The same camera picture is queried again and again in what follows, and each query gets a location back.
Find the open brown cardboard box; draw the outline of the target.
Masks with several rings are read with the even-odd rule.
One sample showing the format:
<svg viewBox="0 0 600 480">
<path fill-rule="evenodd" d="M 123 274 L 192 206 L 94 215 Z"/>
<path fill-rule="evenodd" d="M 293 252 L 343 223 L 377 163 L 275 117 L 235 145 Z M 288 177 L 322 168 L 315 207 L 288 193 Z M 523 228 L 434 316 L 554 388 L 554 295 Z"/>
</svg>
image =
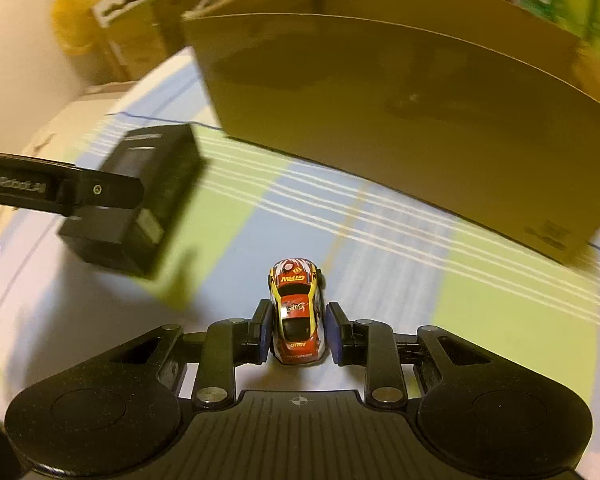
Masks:
<svg viewBox="0 0 600 480">
<path fill-rule="evenodd" d="M 182 18 L 224 131 L 561 263 L 600 230 L 600 60 L 503 0 L 223 0 Z"/>
</svg>

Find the brown carton with white flap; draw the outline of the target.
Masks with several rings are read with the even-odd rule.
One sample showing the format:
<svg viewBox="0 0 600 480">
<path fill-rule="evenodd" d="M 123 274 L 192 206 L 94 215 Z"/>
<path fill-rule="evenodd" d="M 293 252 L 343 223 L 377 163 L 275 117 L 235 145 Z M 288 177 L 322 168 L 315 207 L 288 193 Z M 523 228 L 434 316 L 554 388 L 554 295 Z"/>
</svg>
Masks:
<svg viewBox="0 0 600 480">
<path fill-rule="evenodd" d="M 186 46 L 183 13 L 201 0 L 99 0 L 92 6 L 114 55 L 132 80 Z"/>
</svg>

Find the yellow plastic bag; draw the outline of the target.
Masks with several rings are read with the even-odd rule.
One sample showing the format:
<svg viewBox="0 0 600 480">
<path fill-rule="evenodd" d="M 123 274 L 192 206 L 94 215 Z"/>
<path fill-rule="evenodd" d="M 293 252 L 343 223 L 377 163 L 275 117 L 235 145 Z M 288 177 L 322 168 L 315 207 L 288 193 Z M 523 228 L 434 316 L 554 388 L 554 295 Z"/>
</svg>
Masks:
<svg viewBox="0 0 600 480">
<path fill-rule="evenodd" d="M 61 50 L 66 55 L 80 56 L 92 50 L 97 25 L 92 7 L 99 0 L 54 0 L 50 18 Z"/>
</svg>

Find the checkered tablecloth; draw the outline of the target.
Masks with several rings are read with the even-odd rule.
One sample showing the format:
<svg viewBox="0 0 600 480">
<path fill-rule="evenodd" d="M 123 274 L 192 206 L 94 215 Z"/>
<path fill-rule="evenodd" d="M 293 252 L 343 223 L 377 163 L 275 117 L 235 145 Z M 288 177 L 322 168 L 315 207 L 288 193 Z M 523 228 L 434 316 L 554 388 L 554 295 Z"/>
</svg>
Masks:
<svg viewBox="0 0 600 480">
<path fill-rule="evenodd" d="M 356 177 L 230 140 L 182 51 L 122 96 L 68 105 L 29 152 L 96 167 L 134 128 L 191 124 L 204 172 L 156 274 L 81 261 L 51 214 L 0 209 L 0 413 L 17 392 L 163 323 L 250 315 L 274 262 L 321 267 L 351 318 L 437 324 L 590 404 L 581 469 L 600 479 L 600 235 L 574 266 Z"/>
</svg>

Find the red yellow toy car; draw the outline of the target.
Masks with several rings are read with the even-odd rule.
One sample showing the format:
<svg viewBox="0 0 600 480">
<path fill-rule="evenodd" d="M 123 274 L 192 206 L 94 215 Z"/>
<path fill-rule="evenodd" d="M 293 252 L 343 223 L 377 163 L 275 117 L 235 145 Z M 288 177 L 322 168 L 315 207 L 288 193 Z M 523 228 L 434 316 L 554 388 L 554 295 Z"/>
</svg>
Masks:
<svg viewBox="0 0 600 480">
<path fill-rule="evenodd" d="M 284 365 L 310 365 L 323 359 L 327 344 L 322 270 L 311 260 L 287 258 L 268 274 L 274 304 L 271 349 Z"/>
</svg>

